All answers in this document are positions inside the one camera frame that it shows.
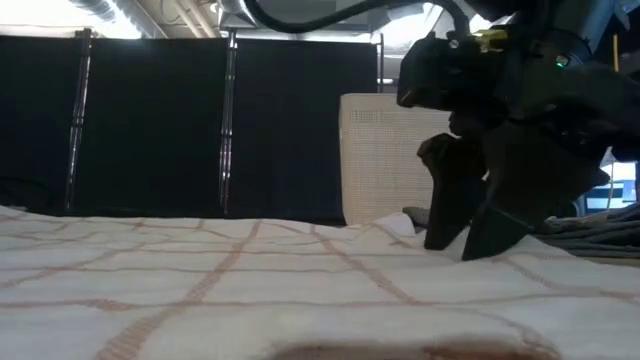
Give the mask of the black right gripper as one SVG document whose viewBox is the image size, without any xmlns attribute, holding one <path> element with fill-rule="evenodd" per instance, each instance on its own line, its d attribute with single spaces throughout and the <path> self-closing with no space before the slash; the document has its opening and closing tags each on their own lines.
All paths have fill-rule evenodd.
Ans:
<svg viewBox="0 0 640 360">
<path fill-rule="evenodd" d="M 451 130 L 460 138 L 441 133 L 417 152 L 433 180 L 427 250 L 447 248 L 474 216 L 462 259 L 499 255 L 606 183 L 607 147 L 638 160 L 639 84 L 590 55 L 570 34 L 473 34 L 450 44 Z"/>
</svg>

